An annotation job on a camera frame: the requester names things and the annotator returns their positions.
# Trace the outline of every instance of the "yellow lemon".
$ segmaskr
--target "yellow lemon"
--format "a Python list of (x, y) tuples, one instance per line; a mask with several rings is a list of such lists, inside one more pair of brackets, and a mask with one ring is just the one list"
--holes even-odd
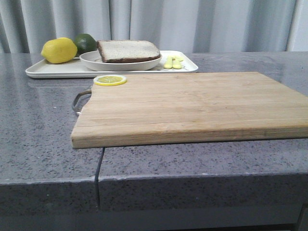
[(77, 54), (77, 47), (70, 38), (57, 38), (47, 41), (41, 55), (52, 64), (70, 61)]
[(94, 78), (94, 83), (100, 86), (116, 86), (126, 83), (127, 79), (121, 75), (97, 76)]

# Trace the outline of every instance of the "slice of bread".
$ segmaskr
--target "slice of bread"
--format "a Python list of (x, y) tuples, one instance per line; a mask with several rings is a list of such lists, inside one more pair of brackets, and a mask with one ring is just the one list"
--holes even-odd
[(138, 63), (160, 57), (159, 49), (145, 40), (99, 40), (97, 48), (104, 63)]

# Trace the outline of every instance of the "gray countertop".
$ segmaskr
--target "gray countertop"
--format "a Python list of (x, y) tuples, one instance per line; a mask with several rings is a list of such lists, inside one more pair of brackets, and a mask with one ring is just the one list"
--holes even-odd
[[(258, 71), (308, 95), (308, 52), (186, 55), (198, 72)], [(100, 166), (102, 149), (70, 143), (92, 79), (31, 79), (39, 60), (0, 55), (0, 215), (308, 201), (308, 139), (106, 148)]]

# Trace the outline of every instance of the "bamboo board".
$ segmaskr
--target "bamboo board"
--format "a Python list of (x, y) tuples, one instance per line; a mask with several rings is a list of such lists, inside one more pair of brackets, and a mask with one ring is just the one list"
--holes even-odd
[(258, 72), (126, 76), (93, 85), (73, 148), (308, 137), (308, 97)]

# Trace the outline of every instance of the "white plate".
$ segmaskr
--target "white plate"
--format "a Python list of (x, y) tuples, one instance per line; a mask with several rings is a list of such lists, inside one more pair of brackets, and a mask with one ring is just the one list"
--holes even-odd
[[(160, 51), (160, 62), (147, 71), (93, 71), (81, 63), (78, 58), (64, 63), (51, 64), (45, 59), (33, 64), (26, 69), (26, 74), (31, 78), (93, 78), (98, 75), (107, 74), (150, 74), (150, 73), (193, 73), (197, 72), (198, 66), (193, 63), (186, 55), (180, 51)], [(163, 65), (167, 60), (168, 55), (178, 55), (183, 57), (181, 62), (182, 69), (164, 69)]]
[(127, 64), (103, 63), (99, 51), (84, 53), (79, 58), (82, 64), (94, 71), (146, 71), (155, 67), (162, 59), (162, 57), (159, 57), (146, 62)]

